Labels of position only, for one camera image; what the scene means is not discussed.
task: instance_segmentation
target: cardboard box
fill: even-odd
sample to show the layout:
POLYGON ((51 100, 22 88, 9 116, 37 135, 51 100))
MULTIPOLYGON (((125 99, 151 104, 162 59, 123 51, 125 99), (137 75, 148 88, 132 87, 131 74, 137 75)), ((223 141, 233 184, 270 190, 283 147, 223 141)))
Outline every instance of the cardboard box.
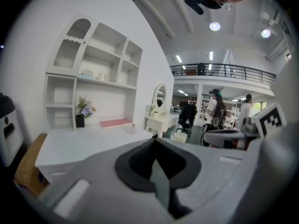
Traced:
POLYGON ((15 182, 21 187, 27 188, 35 196, 39 196, 49 184, 39 169, 34 166, 46 137, 45 133, 41 133, 37 137, 25 153, 14 175, 15 182))

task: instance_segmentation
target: metal railing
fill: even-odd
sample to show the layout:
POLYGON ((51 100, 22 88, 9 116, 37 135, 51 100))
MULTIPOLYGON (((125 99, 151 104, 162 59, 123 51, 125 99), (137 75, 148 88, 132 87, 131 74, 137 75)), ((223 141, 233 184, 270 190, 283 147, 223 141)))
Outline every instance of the metal railing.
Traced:
POLYGON ((218 64, 218 63, 201 63, 189 65, 171 66, 171 71, 174 77, 176 76, 215 76, 215 77, 230 77, 236 79, 245 79, 263 84, 272 84, 276 75, 266 71, 257 70, 254 68, 218 64))

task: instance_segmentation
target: pink book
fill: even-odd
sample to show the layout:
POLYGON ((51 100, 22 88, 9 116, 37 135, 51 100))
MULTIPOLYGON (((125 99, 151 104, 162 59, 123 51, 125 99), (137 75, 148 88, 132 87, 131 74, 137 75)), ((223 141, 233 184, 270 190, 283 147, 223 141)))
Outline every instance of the pink book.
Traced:
POLYGON ((122 126, 122 125, 128 125, 131 123, 132 122, 127 119, 114 119, 114 120, 100 121, 100 125, 102 126, 103 129, 122 126))

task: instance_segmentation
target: arched cabinet door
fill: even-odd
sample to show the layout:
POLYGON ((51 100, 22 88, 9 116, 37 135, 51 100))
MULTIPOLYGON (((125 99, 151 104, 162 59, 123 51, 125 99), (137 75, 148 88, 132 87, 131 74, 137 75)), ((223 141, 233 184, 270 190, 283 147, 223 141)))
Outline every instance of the arched cabinet door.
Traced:
POLYGON ((76 77, 86 46, 97 24, 83 14, 75 14, 53 48, 47 73, 76 77))

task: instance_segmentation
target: woman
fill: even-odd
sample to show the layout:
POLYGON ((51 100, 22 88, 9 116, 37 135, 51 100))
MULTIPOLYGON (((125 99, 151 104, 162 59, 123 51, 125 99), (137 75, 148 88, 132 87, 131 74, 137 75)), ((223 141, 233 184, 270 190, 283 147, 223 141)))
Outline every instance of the woman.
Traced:
POLYGON ((246 100, 244 101, 244 104, 241 107, 241 112, 239 115, 239 120, 238 120, 238 124, 236 126, 237 129, 241 129, 241 127, 245 124, 247 124, 247 120, 250 114, 250 110, 251 110, 251 106, 252 106, 252 95, 248 94, 246 96, 246 100))
POLYGON ((215 129, 223 129, 222 121, 225 119, 226 116, 226 108, 222 100, 222 96, 220 90, 213 89, 210 91, 212 99, 210 100, 207 108, 206 108, 206 126, 203 134, 208 130, 215 130, 215 129))

